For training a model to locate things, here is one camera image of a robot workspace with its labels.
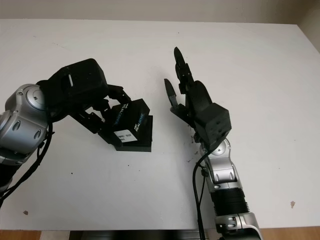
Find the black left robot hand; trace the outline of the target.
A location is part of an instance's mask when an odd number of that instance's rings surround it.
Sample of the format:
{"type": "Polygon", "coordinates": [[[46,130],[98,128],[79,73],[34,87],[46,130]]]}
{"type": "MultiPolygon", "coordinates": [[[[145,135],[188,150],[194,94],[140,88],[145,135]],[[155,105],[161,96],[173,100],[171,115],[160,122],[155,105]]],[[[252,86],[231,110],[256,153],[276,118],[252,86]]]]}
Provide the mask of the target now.
{"type": "Polygon", "coordinates": [[[123,87],[107,84],[105,79],[98,80],[69,80],[48,79],[37,83],[44,95],[46,110],[53,123],[67,116],[96,134],[110,120],[110,99],[119,103],[129,103],[131,99],[123,87]]]}

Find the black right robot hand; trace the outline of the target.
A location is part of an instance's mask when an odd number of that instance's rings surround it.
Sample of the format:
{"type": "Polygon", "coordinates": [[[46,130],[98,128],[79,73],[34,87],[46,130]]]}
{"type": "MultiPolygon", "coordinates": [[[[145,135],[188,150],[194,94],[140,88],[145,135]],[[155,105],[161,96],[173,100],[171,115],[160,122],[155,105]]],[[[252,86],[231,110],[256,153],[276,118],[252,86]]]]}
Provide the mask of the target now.
{"type": "Polygon", "coordinates": [[[179,80],[179,91],[185,95],[185,105],[177,102],[177,95],[172,83],[165,78],[166,94],[171,104],[170,111],[178,118],[190,125],[196,133],[195,141],[211,145],[215,142],[206,131],[208,121],[201,122],[200,113],[212,104],[209,93],[201,81],[194,80],[188,63],[178,47],[173,50],[175,59],[175,72],[179,80]]]}

